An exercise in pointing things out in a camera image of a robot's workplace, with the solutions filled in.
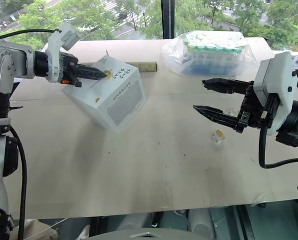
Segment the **beige cloth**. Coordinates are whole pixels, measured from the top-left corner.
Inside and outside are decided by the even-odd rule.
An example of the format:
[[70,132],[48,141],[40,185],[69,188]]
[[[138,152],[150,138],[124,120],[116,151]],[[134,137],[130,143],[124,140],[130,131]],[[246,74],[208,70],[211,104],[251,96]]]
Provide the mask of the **beige cloth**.
[[23,240],[58,240],[59,234],[50,225],[29,219],[24,224]]

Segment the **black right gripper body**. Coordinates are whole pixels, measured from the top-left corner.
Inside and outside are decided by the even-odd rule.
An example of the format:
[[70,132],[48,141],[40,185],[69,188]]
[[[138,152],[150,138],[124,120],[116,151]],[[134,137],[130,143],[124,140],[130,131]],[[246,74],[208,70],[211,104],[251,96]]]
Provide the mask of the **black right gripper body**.
[[254,91],[254,81],[250,81],[238,114],[238,130],[242,132],[246,127],[271,128],[279,105],[277,93],[270,93],[262,105]]

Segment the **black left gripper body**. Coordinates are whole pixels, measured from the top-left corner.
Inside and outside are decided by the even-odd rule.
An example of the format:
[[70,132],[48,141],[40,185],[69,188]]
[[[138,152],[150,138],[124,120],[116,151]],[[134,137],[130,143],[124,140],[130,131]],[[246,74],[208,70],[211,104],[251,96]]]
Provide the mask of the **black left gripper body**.
[[61,52],[59,56],[60,75],[59,82],[65,85],[81,87],[82,82],[78,75],[78,58],[72,54]]

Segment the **white cardboard box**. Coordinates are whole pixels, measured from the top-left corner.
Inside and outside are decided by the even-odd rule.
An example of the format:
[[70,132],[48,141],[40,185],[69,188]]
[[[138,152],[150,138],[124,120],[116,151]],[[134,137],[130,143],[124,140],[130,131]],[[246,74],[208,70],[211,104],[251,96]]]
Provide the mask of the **white cardboard box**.
[[139,69],[108,55],[93,66],[108,77],[81,79],[82,87],[66,86],[62,91],[93,122],[118,134],[146,102]]

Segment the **dark window frame post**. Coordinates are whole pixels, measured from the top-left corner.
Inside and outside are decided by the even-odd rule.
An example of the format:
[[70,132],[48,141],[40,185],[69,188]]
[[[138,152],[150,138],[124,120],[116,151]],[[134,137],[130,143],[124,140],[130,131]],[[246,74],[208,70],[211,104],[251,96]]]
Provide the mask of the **dark window frame post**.
[[163,39],[175,37],[175,0],[160,0]]

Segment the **clear plastic bag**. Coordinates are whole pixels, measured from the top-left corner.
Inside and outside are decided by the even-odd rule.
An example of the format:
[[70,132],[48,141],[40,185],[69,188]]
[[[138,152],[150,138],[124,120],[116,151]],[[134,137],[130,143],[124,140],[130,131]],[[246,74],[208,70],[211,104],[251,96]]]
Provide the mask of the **clear plastic bag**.
[[[168,43],[164,44],[161,48],[162,57],[164,59],[165,65],[173,72],[184,76],[184,77],[197,77],[197,76],[205,76],[205,75],[194,75],[191,73],[184,73],[184,66],[181,64],[181,56],[183,53],[183,36],[184,34],[179,35],[178,37],[172,39]],[[245,47],[245,54],[243,60],[239,64],[239,68],[233,76],[225,77],[234,77],[243,72],[246,68],[253,67],[256,64],[256,58],[251,50],[250,45],[247,42],[247,46]]]

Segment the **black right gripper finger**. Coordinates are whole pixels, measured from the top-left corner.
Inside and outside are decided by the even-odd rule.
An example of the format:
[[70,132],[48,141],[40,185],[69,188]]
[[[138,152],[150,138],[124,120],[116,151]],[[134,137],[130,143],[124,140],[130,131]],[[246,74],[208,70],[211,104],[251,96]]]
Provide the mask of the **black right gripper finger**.
[[233,94],[238,93],[245,95],[246,89],[249,86],[248,82],[235,80],[235,79],[225,79],[225,78],[211,78],[207,80],[202,80],[203,86],[208,89],[222,94]]
[[239,119],[237,117],[224,114],[220,109],[203,105],[193,105],[193,109],[212,122],[232,128],[238,133],[243,132],[243,127],[238,126]]

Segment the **pack of green-capped bottles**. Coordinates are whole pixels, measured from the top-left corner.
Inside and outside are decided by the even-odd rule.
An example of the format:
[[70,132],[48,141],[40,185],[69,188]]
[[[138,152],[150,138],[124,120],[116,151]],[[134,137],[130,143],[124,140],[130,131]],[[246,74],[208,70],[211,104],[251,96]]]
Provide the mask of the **pack of green-capped bottles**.
[[233,76],[247,41],[236,31],[191,31],[183,36],[181,64],[186,74]]

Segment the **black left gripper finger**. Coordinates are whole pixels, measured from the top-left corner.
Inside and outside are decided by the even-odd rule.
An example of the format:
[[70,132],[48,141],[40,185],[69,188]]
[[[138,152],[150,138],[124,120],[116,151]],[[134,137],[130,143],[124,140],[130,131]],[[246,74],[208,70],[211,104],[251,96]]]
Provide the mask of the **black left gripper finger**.
[[77,74],[78,78],[84,78],[84,79],[91,79],[91,80],[100,80],[106,77],[106,74],[104,72],[98,71],[98,72],[90,72],[90,71],[84,71],[79,72]]
[[78,64],[77,72],[84,75],[105,75],[105,73],[96,67]]

